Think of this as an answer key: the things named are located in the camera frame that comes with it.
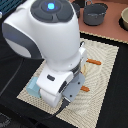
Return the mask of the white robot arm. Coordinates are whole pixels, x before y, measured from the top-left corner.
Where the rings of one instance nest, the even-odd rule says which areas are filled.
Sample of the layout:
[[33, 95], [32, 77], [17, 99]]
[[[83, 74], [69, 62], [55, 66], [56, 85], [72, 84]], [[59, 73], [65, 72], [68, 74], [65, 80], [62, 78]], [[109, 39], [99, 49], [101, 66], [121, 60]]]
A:
[[19, 55], [45, 59], [37, 79], [41, 98], [56, 107], [87, 61], [75, 9], [68, 0], [27, 0], [2, 23], [3, 37]]

